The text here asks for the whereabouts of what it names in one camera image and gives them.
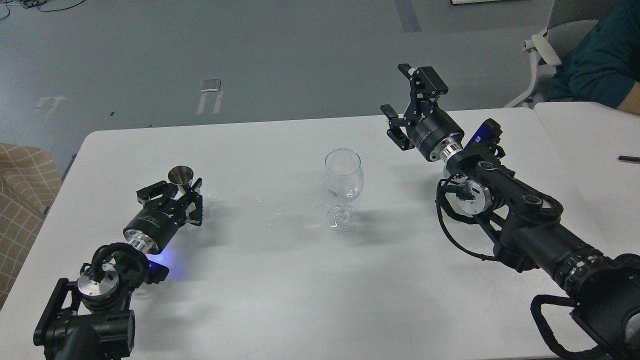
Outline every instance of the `person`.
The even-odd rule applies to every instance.
[[[621,0],[570,52],[549,83],[550,101],[595,101],[640,115],[640,0]]]

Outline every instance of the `pen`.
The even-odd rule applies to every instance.
[[[623,161],[625,163],[640,164],[640,158],[635,156],[620,155],[618,156],[618,160]]]

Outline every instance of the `gray floor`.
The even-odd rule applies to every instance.
[[[528,85],[520,44],[551,2],[87,0],[40,13],[14,0],[0,21],[0,142],[41,147],[62,172],[96,130],[402,111],[404,62],[437,70],[446,110],[502,107]],[[219,111],[210,95],[197,114],[212,78]]]

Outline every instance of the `metal jigger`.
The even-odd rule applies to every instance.
[[[178,191],[184,195],[187,193],[186,189],[191,187],[193,170],[190,167],[180,165],[169,170],[167,177],[169,178],[169,182],[178,186]]]

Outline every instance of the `wine glass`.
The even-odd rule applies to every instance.
[[[358,213],[345,203],[354,201],[364,185],[360,156],[350,149],[335,149],[324,159],[323,188],[340,203],[326,214],[329,227],[340,233],[352,231],[358,224]]]

